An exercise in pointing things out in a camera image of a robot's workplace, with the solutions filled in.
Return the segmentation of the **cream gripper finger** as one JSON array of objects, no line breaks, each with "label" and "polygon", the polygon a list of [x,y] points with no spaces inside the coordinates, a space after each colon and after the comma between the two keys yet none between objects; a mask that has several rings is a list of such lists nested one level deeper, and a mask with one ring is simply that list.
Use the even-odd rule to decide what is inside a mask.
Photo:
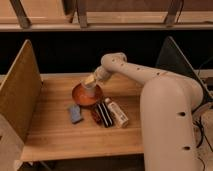
[{"label": "cream gripper finger", "polygon": [[93,74],[89,75],[84,81],[83,83],[85,85],[92,85],[96,82],[96,78]]}]

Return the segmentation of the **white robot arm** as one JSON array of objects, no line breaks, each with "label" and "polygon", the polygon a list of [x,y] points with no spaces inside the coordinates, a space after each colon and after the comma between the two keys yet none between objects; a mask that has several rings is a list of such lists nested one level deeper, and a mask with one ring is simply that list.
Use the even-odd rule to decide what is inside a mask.
[{"label": "white robot arm", "polygon": [[204,89],[197,80],[168,70],[129,63],[123,53],[109,53],[83,82],[93,86],[122,74],[143,85],[140,119],[145,171],[200,171],[193,128],[203,114]]}]

